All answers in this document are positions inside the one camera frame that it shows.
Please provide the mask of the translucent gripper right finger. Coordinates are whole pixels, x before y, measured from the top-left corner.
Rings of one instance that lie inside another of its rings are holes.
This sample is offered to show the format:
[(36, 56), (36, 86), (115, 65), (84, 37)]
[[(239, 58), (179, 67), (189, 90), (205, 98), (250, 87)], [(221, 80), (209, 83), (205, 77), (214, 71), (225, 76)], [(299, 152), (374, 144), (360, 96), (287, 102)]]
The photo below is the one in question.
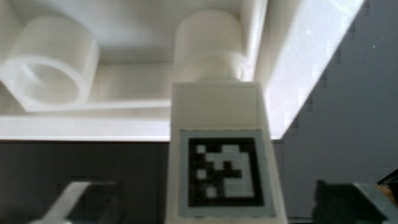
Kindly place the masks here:
[(353, 187), (381, 215), (379, 224), (398, 224), (398, 169), (374, 184), (355, 183)]

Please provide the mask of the translucent gripper left finger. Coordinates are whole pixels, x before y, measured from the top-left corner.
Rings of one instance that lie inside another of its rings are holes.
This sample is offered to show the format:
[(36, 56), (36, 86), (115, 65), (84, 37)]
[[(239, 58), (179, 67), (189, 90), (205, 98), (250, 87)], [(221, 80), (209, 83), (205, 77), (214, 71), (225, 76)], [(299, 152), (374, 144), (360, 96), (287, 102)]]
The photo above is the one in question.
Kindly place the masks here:
[(28, 224), (72, 224), (67, 220), (67, 215), (72, 211), (88, 186), (88, 182), (68, 183), (44, 216)]

